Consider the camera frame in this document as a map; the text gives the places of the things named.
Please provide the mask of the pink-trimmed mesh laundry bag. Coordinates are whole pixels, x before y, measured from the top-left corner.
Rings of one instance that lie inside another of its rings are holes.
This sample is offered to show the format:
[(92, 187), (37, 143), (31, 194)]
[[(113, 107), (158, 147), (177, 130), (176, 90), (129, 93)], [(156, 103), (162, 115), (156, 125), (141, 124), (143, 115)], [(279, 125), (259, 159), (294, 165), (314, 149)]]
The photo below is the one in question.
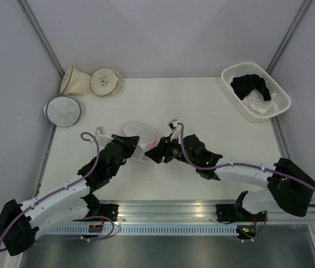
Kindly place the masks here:
[(121, 131), (127, 137), (138, 136), (140, 138), (132, 158), (140, 162), (148, 162), (150, 159), (145, 156), (145, 153), (156, 146), (157, 130), (144, 121), (133, 120), (123, 124)]

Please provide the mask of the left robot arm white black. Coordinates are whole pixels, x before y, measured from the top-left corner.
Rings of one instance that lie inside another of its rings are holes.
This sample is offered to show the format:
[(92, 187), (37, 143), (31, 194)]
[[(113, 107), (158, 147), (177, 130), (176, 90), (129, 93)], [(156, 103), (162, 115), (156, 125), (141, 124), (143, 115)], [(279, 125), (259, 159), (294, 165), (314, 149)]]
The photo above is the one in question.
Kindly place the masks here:
[(8, 201), (0, 213), (0, 252), (16, 256), (46, 232), (71, 221), (95, 221), (101, 204), (94, 192), (117, 175), (139, 142), (139, 136), (112, 135), (103, 149), (71, 179), (45, 195), (24, 202)]

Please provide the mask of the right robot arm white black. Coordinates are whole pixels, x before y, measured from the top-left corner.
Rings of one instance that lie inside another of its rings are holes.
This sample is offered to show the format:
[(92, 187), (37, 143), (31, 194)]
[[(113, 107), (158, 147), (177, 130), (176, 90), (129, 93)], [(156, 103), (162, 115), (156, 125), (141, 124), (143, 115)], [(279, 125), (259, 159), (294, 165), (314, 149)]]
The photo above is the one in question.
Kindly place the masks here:
[(215, 154), (206, 149), (196, 135), (183, 138), (162, 137), (145, 156), (157, 164), (177, 160), (195, 168), (206, 180), (237, 181), (261, 187), (258, 192), (242, 192), (233, 212), (245, 221), (253, 214), (281, 209), (296, 217), (305, 217), (310, 206), (315, 181), (292, 160), (281, 158), (276, 163), (250, 164)]

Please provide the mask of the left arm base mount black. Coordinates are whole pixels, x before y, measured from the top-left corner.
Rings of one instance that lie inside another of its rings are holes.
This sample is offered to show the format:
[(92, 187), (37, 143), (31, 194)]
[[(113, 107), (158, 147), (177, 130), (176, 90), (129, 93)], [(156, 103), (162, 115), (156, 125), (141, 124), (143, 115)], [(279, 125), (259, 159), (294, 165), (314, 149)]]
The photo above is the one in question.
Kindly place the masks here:
[(90, 209), (87, 217), (104, 216), (115, 222), (118, 216), (118, 208), (118, 204), (101, 204), (98, 208)]

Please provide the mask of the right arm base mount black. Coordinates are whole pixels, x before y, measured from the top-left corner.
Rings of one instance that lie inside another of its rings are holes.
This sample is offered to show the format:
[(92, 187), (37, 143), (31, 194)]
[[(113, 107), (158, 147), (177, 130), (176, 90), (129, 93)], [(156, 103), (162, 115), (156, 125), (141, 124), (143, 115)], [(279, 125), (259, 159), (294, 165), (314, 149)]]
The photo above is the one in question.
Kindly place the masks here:
[(264, 222), (265, 212), (251, 214), (245, 210), (235, 210), (233, 204), (216, 204), (215, 220), (223, 224), (232, 224), (237, 222)]

